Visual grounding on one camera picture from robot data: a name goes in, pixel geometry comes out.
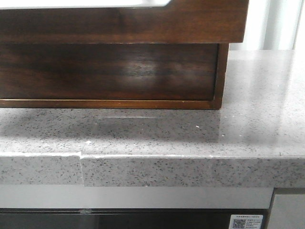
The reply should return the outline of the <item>white QR code sticker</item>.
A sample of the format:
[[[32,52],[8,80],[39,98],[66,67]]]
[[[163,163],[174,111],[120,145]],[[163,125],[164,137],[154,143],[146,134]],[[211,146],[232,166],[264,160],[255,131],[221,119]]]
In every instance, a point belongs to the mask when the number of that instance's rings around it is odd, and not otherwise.
[[[263,215],[231,215],[229,229],[260,229]]]

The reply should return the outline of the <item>black oven door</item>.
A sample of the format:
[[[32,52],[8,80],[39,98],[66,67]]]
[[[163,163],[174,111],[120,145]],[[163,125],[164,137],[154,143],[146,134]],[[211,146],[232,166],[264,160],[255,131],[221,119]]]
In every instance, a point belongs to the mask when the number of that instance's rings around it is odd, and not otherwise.
[[[266,209],[30,209],[2,208],[2,229],[229,229],[231,215],[263,215]]]

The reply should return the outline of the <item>grey cabinet door panel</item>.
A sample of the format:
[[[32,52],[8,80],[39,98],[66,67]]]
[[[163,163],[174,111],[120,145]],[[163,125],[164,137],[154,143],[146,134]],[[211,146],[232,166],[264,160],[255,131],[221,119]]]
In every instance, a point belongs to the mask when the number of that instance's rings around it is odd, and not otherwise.
[[[268,229],[304,229],[305,195],[276,194],[274,196]]]

